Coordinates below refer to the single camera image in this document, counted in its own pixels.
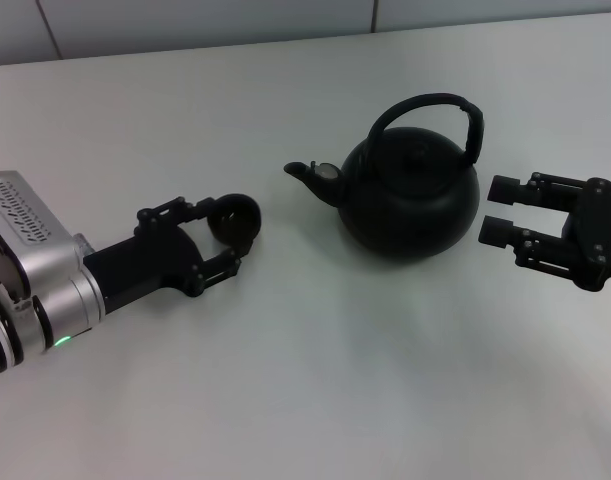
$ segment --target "table surface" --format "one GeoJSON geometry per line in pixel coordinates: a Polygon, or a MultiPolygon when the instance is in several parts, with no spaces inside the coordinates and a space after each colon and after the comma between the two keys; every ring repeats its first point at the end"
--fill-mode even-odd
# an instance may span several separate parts
{"type": "Polygon", "coordinates": [[[238,277],[0,375],[0,480],[611,479],[611,280],[477,243],[485,214],[550,234],[563,214],[483,199],[457,246],[398,266],[282,171],[340,165],[442,91],[485,114],[483,196],[495,174],[611,179],[611,14],[0,67],[0,169],[96,248],[178,195],[263,212],[238,277]]]}

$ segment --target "green led light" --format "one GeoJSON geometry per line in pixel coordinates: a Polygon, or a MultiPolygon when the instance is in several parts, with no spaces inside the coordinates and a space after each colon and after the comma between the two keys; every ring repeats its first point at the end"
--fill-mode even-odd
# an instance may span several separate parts
{"type": "Polygon", "coordinates": [[[71,340],[72,337],[63,337],[58,342],[54,344],[55,347],[58,347],[61,343],[65,343],[67,340],[71,340]]]}

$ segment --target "kettle spout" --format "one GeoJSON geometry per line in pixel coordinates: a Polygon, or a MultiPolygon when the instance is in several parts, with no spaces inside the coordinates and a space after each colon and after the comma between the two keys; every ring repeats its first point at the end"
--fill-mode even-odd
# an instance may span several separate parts
{"type": "Polygon", "coordinates": [[[283,168],[286,173],[300,180],[320,200],[332,207],[341,207],[345,203],[346,180],[343,172],[330,163],[311,166],[292,162],[283,168]]]}

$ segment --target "tile grout line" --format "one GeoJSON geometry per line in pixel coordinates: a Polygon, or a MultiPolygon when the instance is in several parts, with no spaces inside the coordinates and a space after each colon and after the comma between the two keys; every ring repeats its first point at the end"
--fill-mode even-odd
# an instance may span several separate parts
{"type": "Polygon", "coordinates": [[[376,33],[376,23],[378,21],[378,4],[380,0],[374,0],[374,7],[372,8],[372,25],[370,27],[370,33],[376,33]]]}
{"type": "Polygon", "coordinates": [[[63,54],[61,53],[61,49],[58,48],[58,43],[56,43],[56,38],[54,37],[54,32],[52,32],[52,27],[49,26],[47,16],[45,15],[45,11],[43,10],[43,6],[41,5],[41,0],[36,0],[36,8],[38,8],[38,13],[41,14],[43,24],[45,25],[45,28],[47,29],[47,34],[49,35],[49,39],[52,42],[54,50],[56,50],[56,56],[59,60],[63,60],[63,54]]]}

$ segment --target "black kettle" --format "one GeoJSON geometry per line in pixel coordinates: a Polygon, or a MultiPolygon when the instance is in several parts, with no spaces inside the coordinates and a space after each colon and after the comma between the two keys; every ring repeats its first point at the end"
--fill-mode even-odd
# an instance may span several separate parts
{"type": "Polygon", "coordinates": [[[474,164],[483,143],[482,112],[463,97],[420,95],[394,105],[376,120],[343,168],[294,162],[285,172],[319,199],[337,207],[351,234],[388,256],[426,257],[458,242],[478,210],[474,164]],[[455,105],[469,116],[463,152],[422,128],[385,128],[401,115],[430,105],[455,105]]]}

